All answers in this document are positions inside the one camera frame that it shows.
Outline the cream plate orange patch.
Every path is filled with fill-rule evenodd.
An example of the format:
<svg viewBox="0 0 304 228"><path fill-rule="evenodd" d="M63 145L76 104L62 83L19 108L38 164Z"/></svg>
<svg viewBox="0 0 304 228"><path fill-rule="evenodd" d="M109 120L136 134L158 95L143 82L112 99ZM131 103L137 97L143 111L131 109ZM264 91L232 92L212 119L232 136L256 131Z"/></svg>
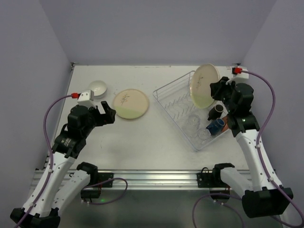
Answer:
<svg viewBox="0 0 304 228"><path fill-rule="evenodd" d="M215 75L216 75L216 82L218 82L221 79L220 73L218 71L218 68L215 65L212 65L212 66L214 68L214 72L215 72Z"/></svg>

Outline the black mug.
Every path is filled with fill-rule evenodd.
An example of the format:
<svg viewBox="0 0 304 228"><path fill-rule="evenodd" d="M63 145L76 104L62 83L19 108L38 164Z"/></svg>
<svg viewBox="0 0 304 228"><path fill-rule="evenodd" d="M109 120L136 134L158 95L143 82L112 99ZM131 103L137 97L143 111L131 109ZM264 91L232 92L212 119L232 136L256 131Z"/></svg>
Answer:
<svg viewBox="0 0 304 228"><path fill-rule="evenodd" d="M222 105L215 105L208 113L208 121L216 120L220 118L224 111L224 107Z"/></svg>

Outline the cream plate green patch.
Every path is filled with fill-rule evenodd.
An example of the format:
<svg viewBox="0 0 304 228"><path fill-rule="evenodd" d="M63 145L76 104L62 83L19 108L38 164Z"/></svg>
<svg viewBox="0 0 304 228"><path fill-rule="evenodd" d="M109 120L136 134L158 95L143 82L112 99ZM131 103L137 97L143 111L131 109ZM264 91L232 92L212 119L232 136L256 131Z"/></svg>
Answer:
<svg viewBox="0 0 304 228"><path fill-rule="evenodd" d="M138 89L126 89L115 96L113 106L118 116L136 118L147 112L149 99L145 93Z"/></svg>

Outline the white ceramic bowl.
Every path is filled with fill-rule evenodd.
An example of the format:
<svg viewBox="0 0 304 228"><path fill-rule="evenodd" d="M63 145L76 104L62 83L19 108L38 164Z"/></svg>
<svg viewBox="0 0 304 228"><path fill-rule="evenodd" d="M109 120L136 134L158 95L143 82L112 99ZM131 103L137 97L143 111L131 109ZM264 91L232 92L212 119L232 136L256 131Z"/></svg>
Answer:
<svg viewBox="0 0 304 228"><path fill-rule="evenodd" d="M88 85L88 89L94 92L95 99L101 99L107 92L107 84L102 80L96 80Z"/></svg>

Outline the cream plate yellow patch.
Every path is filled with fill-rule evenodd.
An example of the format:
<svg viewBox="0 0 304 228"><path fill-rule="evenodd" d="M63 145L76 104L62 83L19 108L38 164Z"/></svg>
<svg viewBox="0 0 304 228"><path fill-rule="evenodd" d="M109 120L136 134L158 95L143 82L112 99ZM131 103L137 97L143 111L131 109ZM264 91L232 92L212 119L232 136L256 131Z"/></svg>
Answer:
<svg viewBox="0 0 304 228"><path fill-rule="evenodd" d="M138 117L132 117L132 118L125 118L123 116L118 116L119 118L121 118L122 120L125 120L125 121L136 121L136 120L139 120L143 117L145 117L145 114L141 115L141 116L138 116Z"/></svg>

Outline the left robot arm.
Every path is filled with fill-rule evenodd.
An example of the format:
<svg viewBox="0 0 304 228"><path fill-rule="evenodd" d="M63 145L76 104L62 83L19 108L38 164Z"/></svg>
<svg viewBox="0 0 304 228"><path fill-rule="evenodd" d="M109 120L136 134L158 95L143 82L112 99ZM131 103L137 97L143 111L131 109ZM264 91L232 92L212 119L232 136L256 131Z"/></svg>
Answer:
<svg viewBox="0 0 304 228"><path fill-rule="evenodd" d="M116 111L106 101L101 102L104 113L98 107L74 106L56 137L47 167L29 199L21 208L13 209L10 218L20 228L57 228L60 216L71 200L86 186L98 186L98 167L80 163L71 179L62 181L75 163L86 140L96 127L115 122Z"/></svg>

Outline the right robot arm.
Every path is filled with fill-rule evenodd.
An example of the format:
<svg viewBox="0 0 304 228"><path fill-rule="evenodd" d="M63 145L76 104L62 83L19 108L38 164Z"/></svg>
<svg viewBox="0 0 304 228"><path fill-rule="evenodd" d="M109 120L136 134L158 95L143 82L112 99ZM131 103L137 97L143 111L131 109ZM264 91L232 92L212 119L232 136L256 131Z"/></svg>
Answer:
<svg viewBox="0 0 304 228"><path fill-rule="evenodd" d="M293 192L283 187L258 137L260 127L250 110L253 88L245 83L230 82L228 77L210 84L210 88L211 97L221 101L228 111L228 127L242 149L251 174L251 180L247 180L232 164L222 163L215 165L214 178L234 190L249 218L283 214Z"/></svg>

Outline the blue mug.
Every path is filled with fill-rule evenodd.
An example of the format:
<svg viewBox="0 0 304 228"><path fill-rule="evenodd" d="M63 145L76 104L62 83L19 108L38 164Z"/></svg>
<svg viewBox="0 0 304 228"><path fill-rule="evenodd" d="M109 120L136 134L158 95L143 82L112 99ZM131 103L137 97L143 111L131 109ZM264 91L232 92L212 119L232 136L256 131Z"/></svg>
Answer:
<svg viewBox="0 0 304 228"><path fill-rule="evenodd" d="M211 136L215 136L221 133L222 129L225 126L225 122L221 118L213 120L206 129L210 132Z"/></svg>

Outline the pink mug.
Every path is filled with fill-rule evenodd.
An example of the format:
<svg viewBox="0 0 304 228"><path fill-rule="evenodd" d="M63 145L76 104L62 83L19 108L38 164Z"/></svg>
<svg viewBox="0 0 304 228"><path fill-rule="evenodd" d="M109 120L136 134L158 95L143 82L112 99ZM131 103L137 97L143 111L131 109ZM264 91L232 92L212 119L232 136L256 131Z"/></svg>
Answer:
<svg viewBox="0 0 304 228"><path fill-rule="evenodd" d="M221 132L225 132L226 130L229 129L229 126L228 126L228 117L227 116L224 116L222 118L222 120L224 121L224 127L222 128Z"/></svg>

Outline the clear glass far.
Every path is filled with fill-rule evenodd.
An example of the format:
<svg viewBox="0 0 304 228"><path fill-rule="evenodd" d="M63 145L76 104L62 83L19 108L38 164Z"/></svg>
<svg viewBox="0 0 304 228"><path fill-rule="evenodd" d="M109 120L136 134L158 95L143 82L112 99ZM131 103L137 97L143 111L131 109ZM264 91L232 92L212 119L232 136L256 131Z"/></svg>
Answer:
<svg viewBox="0 0 304 228"><path fill-rule="evenodd" d="M200 121L201 118L198 115L192 114L187 119L187 126L190 128L199 129Z"/></svg>

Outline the clear glass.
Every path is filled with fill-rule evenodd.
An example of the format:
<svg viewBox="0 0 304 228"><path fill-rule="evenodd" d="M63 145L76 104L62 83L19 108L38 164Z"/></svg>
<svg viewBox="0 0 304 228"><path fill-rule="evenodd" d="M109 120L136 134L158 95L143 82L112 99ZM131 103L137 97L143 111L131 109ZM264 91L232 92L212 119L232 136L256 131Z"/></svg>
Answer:
<svg viewBox="0 0 304 228"><path fill-rule="evenodd" d="M201 118L198 115L192 114L187 119L187 126L190 128L199 129L200 121Z"/></svg>
<svg viewBox="0 0 304 228"><path fill-rule="evenodd" d="M206 142L207 140L209 140L211 137L211 133L208 129L206 128L200 128L197 131L197 139L199 141L199 143L203 144L204 142Z"/></svg>

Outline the clear glass near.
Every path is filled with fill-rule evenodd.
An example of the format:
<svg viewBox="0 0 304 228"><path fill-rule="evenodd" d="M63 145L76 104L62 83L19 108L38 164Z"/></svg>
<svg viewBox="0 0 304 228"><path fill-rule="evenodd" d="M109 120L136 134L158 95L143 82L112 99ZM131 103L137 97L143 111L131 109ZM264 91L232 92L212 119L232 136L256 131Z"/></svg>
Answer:
<svg viewBox="0 0 304 228"><path fill-rule="evenodd" d="M197 139L199 141L199 143L203 144L204 142L206 142L207 140L209 140L211 137L211 133L208 129L206 128L200 128L197 131Z"/></svg>

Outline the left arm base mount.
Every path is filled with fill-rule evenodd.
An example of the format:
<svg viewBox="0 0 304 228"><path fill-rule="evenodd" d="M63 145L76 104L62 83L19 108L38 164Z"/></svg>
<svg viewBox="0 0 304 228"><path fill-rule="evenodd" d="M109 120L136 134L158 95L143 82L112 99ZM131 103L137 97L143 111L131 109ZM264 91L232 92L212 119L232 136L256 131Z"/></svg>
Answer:
<svg viewBox="0 0 304 228"><path fill-rule="evenodd" d="M114 177L114 173L112 172L99 172L98 174L95 175L95 177L93 177L92 180L90 180L88 186L101 183L108 179L112 179L113 177ZM110 181L108 183L105 183L104 187L111 188L112 185L113 185L113 181ZM101 196L102 187L103 185L98 185L93 188L81 190L80 192L81 199L90 202L92 202L92 199L98 199Z"/></svg>

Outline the aluminium mounting rail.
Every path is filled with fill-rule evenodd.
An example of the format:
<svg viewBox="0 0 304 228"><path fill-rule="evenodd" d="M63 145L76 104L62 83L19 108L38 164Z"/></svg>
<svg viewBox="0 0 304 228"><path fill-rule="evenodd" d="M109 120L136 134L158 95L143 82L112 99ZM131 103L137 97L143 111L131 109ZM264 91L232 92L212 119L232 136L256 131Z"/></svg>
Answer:
<svg viewBox="0 0 304 228"><path fill-rule="evenodd" d="M76 170L69 170L62 180L59 188L72 177ZM98 173L105 177L105 173L110 174L109 178L123 178L128 182L128 190L196 190L199 188L197 173L199 170L185 171L162 171L162 170L99 170ZM238 170L238 172L250 182L252 182L249 170ZM35 171L30 185L32 192L42 177L43 171ZM103 188L105 190L124 190L125 182L114 180L112 187Z"/></svg>

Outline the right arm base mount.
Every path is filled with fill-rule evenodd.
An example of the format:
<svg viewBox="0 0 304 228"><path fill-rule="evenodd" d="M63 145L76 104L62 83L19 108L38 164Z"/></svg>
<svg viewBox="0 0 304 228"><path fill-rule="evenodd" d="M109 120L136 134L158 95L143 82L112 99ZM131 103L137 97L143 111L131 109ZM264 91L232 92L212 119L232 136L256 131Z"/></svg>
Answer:
<svg viewBox="0 0 304 228"><path fill-rule="evenodd" d="M207 167L202 168L197 175L199 188L219 188L220 190L210 190L210 193L230 194L230 187L220 178L220 168L215 166L212 170Z"/></svg>

